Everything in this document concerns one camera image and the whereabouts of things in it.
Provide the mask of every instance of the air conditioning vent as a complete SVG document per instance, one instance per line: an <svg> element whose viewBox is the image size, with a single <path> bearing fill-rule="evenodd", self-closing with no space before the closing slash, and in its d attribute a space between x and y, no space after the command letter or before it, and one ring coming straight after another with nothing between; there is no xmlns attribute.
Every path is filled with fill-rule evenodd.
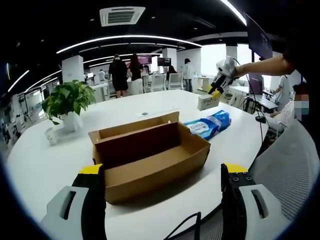
<svg viewBox="0 0 320 240"><path fill-rule="evenodd" d="M140 6L122 6L101 9L101 26L134 25L138 22L145 9L145 7Z"/></svg>

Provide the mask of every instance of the black ceiling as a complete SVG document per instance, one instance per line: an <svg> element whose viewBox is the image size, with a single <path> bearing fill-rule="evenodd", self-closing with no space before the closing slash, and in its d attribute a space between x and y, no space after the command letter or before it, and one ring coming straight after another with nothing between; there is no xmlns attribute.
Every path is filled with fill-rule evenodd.
<svg viewBox="0 0 320 240"><path fill-rule="evenodd" d="M289 0L229 2L240 12L248 13L269 34L287 37L292 29ZM210 34L246 31L246 27L220 0L31 0L8 1L6 4L0 15L0 18L3 18L2 34L5 34L0 45L0 55L1 62L11 65L11 80L5 81L2 92L6 92L13 81L26 70L30 70L10 94L20 93L43 77L58 71L61 61L72 55L80 54L84 61L87 61L116 53L150 53L160 48L158 45L138 44L100 47L104 45L158 43L196 48L171 40L126 38L89 43L56 54L65 47L86 40L129 34L188 40ZM99 10L121 6L141 6L146 9L135 25L101 27ZM222 41L234 42L235 39L226 38ZM245 42L246 38L238 38L236 41ZM199 43L212 44L221 41L211 39ZM79 53L94 47L100 48Z"/></svg>

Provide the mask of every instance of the blue wet wipes package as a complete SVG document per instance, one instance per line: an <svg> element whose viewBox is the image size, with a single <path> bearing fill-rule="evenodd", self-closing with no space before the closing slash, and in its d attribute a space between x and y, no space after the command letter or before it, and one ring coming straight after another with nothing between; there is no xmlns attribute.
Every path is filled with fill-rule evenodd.
<svg viewBox="0 0 320 240"><path fill-rule="evenodd" d="M231 124L231 118L226 111L218 111L206 118L185 123L192 134L198 134L205 140L211 139L216 132L225 130Z"/></svg>

